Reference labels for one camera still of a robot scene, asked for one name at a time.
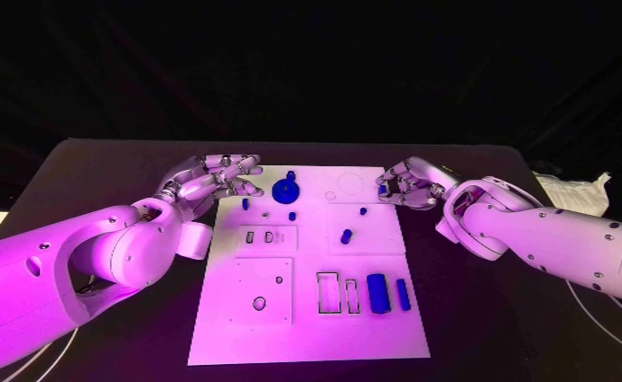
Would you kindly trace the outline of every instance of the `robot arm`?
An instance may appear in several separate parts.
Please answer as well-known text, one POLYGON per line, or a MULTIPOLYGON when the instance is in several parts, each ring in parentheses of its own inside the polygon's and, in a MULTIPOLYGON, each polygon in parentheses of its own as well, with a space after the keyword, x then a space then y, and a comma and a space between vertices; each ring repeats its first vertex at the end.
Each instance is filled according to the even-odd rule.
POLYGON ((175 254, 203 259, 210 228, 193 222, 213 201, 262 190, 256 155, 187 159, 151 198, 0 240, 0 368, 90 321, 164 275, 175 254), (95 283, 73 290, 69 262, 95 283))
POLYGON ((450 170, 418 157, 396 164, 376 183, 385 186, 379 199, 411 209, 429 209, 444 200, 437 231, 470 253, 494 261, 509 248, 535 269, 622 298, 617 222, 543 208, 493 177, 458 182, 450 170), (390 194, 385 181, 393 179, 399 193, 390 194))

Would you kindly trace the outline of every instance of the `slot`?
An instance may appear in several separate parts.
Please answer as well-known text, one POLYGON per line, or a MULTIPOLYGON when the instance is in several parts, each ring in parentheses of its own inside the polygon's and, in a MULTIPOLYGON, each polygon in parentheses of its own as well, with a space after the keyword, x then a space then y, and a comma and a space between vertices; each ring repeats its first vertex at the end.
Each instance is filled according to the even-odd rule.
POLYGON ((356 280, 346 280, 346 302, 347 302, 347 313, 356 315, 360 312, 359 306, 359 293, 356 291, 356 280))
POLYGON ((336 272, 317 273, 318 313, 340 313, 338 275, 336 272))

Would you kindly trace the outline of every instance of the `blue object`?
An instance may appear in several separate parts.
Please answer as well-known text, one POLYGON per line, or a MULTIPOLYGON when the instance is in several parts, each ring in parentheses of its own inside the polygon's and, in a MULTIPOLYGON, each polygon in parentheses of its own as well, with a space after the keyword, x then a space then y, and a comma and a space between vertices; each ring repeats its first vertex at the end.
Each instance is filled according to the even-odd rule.
POLYGON ((349 229, 344 229, 343 235, 340 236, 340 243, 347 244, 350 238, 351 238, 351 231, 349 229))
POLYGON ((383 274, 369 274, 366 276, 366 288, 369 289, 369 302, 372 313, 382 315, 390 311, 388 302, 386 280, 383 274))
POLYGON ((398 295, 399 295, 401 310, 409 310, 411 309, 411 300, 408 299, 408 292, 405 290, 405 281, 403 281, 403 279, 398 279, 396 285, 398 285, 398 295))
POLYGON ((289 204, 300 195, 300 187, 295 184, 295 174, 287 172, 287 177, 278 180, 272 186, 272 198, 281 204, 289 204))

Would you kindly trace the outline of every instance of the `round hole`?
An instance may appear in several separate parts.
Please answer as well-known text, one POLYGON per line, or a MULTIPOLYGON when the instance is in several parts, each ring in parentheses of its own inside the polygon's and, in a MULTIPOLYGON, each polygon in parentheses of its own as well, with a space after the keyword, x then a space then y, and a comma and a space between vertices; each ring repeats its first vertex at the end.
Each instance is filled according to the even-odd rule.
POLYGON ((252 308, 259 312, 265 308, 265 298, 256 297, 252 300, 252 308))
POLYGON ((41 262, 38 261, 38 258, 35 256, 25 260, 25 268, 28 269, 28 272, 34 277, 38 277, 41 275, 41 262))

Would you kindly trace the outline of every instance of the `black backdrop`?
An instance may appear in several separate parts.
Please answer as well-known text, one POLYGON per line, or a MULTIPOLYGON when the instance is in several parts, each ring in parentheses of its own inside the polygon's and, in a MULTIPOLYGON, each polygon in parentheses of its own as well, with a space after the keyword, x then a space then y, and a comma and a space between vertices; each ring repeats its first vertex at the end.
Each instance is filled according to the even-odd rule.
POLYGON ((5 206, 64 138, 489 143, 622 173, 618 0, 5 0, 2 19, 5 206))

